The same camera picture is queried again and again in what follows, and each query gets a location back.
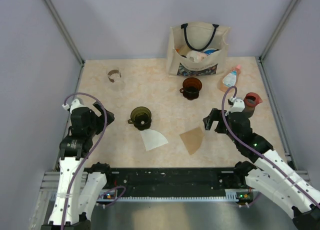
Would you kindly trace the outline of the white paper coffee filter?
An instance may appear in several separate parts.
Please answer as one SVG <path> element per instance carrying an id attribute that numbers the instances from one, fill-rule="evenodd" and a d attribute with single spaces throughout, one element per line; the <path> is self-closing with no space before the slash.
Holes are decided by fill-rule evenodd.
<path id="1" fill-rule="evenodd" d="M 160 132 L 146 129 L 140 132 L 146 151 L 168 144 L 167 138 Z"/>

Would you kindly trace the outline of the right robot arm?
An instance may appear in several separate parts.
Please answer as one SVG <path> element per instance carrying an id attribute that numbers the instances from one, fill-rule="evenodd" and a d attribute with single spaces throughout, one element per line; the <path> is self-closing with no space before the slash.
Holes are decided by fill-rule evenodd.
<path id="1" fill-rule="evenodd" d="M 215 121 L 215 132 L 226 134 L 249 159 L 240 164 L 244 170 L 233 175 L 235 185 L 256 189 L 285 211 L 297 229 L 319 229 L 319 190 L 293 170 L 265 138 L 253 132 L 244 113 L 213 108 L 203 119 L 205 130 Z"/>

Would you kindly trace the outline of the brown coffee dripper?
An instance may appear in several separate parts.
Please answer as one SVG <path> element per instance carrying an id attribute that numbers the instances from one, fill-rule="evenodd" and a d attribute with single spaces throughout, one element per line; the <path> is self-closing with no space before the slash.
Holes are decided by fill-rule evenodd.
<path id="1" fill-rule="evenodd" d="M 182 95 L 188 100 L 194 100 L 199 97 L 200 90 L 202 89 L 202 82 L 195 78 L 186 78 L 182 83 L 182 88 L 179 90 Z"/>

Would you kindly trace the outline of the olive green coffee dripper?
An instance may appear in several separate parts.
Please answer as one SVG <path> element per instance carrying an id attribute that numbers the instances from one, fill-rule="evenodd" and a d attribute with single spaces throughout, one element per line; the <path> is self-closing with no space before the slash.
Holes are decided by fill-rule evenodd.
<path id="1" fill-rule="evenodd" d="M 130 114 L 128 124 L 133 124 L 140 131 L 147 130 L 151 127 L 152 113 L 149 108 L 144 106 L 136 107 Z"/>

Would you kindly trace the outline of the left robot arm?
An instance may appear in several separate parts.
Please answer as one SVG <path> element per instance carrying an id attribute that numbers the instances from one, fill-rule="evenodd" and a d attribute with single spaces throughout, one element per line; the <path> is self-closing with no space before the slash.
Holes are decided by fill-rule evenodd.
<path id="1" fill-rule="evenodd" d="M 103 136 L 106 127 L 115 117 L 99 102 L 93 106 L 100 116 L 82 100 L 76 98 L 64 105 L 70 112 L 70 127 L 59 144 L 59 181 L 54 207 L 42 229 L 90 229 L 91 216 L 99 193 L 113 184 L 110 166 L 96 163 L 88 169 L 85 185 L 82 185 L 85 161 L 97 146 L 95 136 Z"/>

